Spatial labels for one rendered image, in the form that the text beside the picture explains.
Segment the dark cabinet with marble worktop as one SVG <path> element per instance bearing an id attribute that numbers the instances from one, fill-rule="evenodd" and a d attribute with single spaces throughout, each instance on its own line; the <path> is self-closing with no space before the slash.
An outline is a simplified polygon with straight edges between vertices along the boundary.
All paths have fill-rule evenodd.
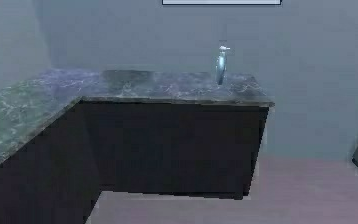
<path id="1" fill-rule="evenodd" d="M 272 98 L 250 74 L 54 69 L 0 90 L 0 224 L 86 224 L 105 191 L 248 195 Z"/>

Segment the clear blue soap bottle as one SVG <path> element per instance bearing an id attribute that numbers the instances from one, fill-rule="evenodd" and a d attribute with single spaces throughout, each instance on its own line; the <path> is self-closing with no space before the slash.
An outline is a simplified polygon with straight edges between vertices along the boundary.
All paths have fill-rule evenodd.
<path id="1" fill-rule="evenodd" d="M 216 82 L 218 85 L 223 83 L 225 72 L 227 70 L 227 55 L 226 52 L 229 50 L 229 47 L 221 45 L 219 47 L 219 55 L 216 61 Z"/>

